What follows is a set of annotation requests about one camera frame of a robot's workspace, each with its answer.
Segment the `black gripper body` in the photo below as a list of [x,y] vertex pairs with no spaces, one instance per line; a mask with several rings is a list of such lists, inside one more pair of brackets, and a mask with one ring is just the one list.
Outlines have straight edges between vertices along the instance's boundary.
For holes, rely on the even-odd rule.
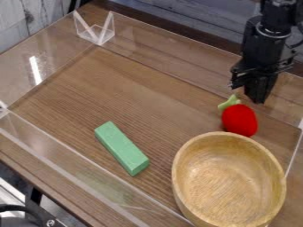
[[232,68],[234,80],[277,76],[292,67],[296,57],[294,47],[288,45],[292,28],[286,21],[268,24],[262,16],[248,21],[242,59]]

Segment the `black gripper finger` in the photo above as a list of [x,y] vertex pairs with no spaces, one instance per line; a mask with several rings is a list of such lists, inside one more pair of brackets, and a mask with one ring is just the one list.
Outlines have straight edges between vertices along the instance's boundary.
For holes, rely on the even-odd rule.
[[265,104],[277,84],[277,75],[252,78],[245,86],[245,93],[256,104]]
[[232,89],[238,89],[246,85],[246,74],[233,73],[233,78],[230,82]]

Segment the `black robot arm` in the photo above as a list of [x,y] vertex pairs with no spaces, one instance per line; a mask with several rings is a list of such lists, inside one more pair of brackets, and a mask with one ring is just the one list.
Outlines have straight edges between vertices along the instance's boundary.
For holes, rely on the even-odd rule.
[[303,0],[261,0],[261,14],[246,23],[242,59],[232,67],[232,88],[245,88],[257,104],[265,104],[281,73],[294,65],[303,39],[288,44],[293,27],[303,35]]

